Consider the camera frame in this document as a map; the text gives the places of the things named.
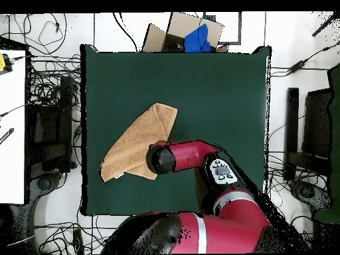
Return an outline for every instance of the blue cloth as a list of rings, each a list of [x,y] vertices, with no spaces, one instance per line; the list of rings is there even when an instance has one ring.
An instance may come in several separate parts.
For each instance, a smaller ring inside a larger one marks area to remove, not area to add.
[[[185,52],[210,52],[211,46],[207,37],[208,27],[206,24],[201,25],[184,38]]]

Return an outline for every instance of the white stripe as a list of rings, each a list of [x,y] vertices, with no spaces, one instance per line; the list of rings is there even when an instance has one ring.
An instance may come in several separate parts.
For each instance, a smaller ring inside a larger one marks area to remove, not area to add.
[[[249,195],[246,192],[240,192],[240,191],[235,191],[235,192],[231,192],[231,193],[227,193],[224,196],[222,196],[215,204],[214,204],[214,212],[216,213],[216,208],[217,206],[220,206],[220,208],[222,208],[224,205],[226,205],[227,203],[231,202],[231,201],[236,201],[238,199],[244,199],[246,201],[251,201],[252,203],[255,203],[255,200],[252,198],[251,195]]]
[[[205,221],[203,218],[198,217],[195,213],[193,213],[196,217],[197,224],[199,226],[199,248],[198,254],[206,254],[207,253],[207,230],[205,228]]]

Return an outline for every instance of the black border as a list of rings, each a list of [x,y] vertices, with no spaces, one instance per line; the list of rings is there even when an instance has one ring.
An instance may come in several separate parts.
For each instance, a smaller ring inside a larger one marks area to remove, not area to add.
[[[32,55],[29,52],[29,46],[23,43],[19,43],[17,41],[13,41],[11,39],[6,39],[4,37],[0,37],[0,49],[2,50],[23,50],[25,51],[26,56]],[[31,97],[31,58],[28,57],[25,59],[25,104],[28,103],[29,98]],[[31,182],[31,160],[29,157],[29,128],[28,128],[28,110],[25,107],[25,140],[24,140],[24,205],[28,204],[30,201],[31,190],[30,190],[30,182]]]
[[[85,44],[80,45],[80,125],[82,126],[82,200],[79,211],[83,216],[88,206],[88,161],[87,161],[87,127],[86,127],[86,51]]]

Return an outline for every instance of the brown towel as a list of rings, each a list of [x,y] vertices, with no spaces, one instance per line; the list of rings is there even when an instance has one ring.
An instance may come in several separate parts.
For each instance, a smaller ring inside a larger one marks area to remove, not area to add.
[[[167,141],[176,115],[176,108],[154,104],[138,117],[106,154],[100,171],[104,182],[125,172],[155,180],[157,175],[147,168],[146,153],[149,145]]]

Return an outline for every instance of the yellow device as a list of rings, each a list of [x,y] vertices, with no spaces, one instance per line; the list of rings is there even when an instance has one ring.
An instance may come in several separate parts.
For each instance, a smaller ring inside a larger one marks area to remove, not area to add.
[[[0,75],[11,72],[15,60],[9,58],[7,54],[0,54]]]
[[[3,71],[5,67],[5,60],[3,59],[3,55],[0,54],[0,71]]]

